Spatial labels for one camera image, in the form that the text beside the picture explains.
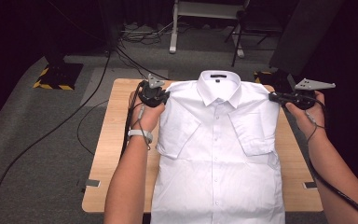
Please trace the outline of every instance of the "person's left hand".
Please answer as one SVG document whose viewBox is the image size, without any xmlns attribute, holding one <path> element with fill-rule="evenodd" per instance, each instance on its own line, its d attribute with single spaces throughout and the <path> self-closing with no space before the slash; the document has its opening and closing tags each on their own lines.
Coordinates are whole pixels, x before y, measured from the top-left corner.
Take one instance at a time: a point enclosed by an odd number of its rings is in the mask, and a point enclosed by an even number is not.
<svg viewBox="0 0 358 224">
<path fill-rule="evenodd" d="M 133 97 L 136 97 L 136 100 L 134 104 L 135 108 L 133 109 L 132 118 L 131 118 L 131 128 L 133 130 L 141 130 L 141 126 L 142 126 L 142 129 L 144 131 L 151 133 L 156 128 L 159 115 L 164 111 L 165 105 L 163 103 L 161 103 L 156 107 L 150 107 L 145 105 L 144 113 L 141 119 L 138 121 L 138 115 L 144 104 L 142 103 L 141 99 L 139 99 L 138 94 L 135 94 L 135 91 L 133 91 L 130 95 L 129 107 L 131 106 Z"/>
</svg>

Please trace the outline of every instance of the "dress shirt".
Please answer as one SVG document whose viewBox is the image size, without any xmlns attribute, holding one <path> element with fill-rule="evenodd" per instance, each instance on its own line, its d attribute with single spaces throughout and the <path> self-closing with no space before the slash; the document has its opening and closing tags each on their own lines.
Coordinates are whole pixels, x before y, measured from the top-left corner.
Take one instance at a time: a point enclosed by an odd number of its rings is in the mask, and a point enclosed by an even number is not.
<svg viewBox="0 0 358 224">
<path fill-rule="evenodd" d="M 284 223 L 269 91 L 226 71 L 167 91 L 151 223 Z"/>
</svg>

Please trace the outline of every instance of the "table top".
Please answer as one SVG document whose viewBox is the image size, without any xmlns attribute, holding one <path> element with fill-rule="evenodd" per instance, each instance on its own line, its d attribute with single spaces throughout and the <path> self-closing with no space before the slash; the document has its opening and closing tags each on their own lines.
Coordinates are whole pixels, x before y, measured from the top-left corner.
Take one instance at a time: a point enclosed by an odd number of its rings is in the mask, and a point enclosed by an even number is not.
<svg viewBox="0 0 358 224">
<path fill-rule="evenodd" d="M 141 79 L 116 79 L 110 95 L 101 129 L 100 138 L 95 151 L 94 160 L 89 173 L 90 180 L 100 181 L 99 187 L 87 186 L 83 198 L 83 210 L 90 213 L 103 213 L 106 193 L 110 179 L 116 170 L 123 144 L 124 128 L 127 118 L 128 101 Z M 166 81 L 166 89 L 172 81 Z M 158 127 L 152 132 L 158 136 Z M 276 131 L 276 150 L 280 156 L 282 167 L 282 193 L 286 212 L 319 212 L 322 203 L 316 189 L 304 189 L 304 182 L 313 179 L 292 129 L 284 112 L 281 110 Z M 156 137 L 150 144 L 148 153 L 145 190 L 145 212 L 151 210 L 153 190 L 158 175 L 159 153 L 156 150 Z"/>
</svg>

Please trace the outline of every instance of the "dark background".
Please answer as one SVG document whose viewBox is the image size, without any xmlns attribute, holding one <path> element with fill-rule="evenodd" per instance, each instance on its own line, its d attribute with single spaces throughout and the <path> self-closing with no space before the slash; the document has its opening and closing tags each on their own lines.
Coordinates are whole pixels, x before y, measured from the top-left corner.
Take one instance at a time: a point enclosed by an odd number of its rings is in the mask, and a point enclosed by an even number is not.
<svg viewBox="0 0 358 224">
<path fill-rule="evenodd" d="M 43 16 L 62 55 L 83 52 L 104 43 L 80 32 L 47 1 Z M 53 1 L 67 17 L 84 30 L 104 39 L 103 20 L 98 1 Z M 173 1 L 123 1 L 117 13 L 123 21 L 151 27 L 172 20 Z M 33 25 L 21 20 L 21 8 L 0 0 L 0 109 L 23 73 L 43 56 L 34 37 Z M 358 0 L 346 0 L 333 23 L 306 63 L 303 77 L 334 82 L 337 87 L 324 91 L 329 110 L 328 135 L 344 160 L 358 176 Z"/>
</svg>

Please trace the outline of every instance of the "wristband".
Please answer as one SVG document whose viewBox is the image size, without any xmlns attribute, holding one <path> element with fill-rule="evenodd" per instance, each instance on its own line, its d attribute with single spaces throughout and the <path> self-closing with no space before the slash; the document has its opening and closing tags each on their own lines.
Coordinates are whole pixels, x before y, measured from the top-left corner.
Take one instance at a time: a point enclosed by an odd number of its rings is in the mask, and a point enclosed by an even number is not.
<svg viewBox="0 0 358 224">
<path fill-rule="evenodd" d="M 129 136 L 133 136 L 133 135 L 140 135 L 147 138 L 148 144 L 153 142 L 153 134 L 150 132 L 142 131 L 142 130 L 133 130 L 133 129 L 129 130 Z"/>
</svg>

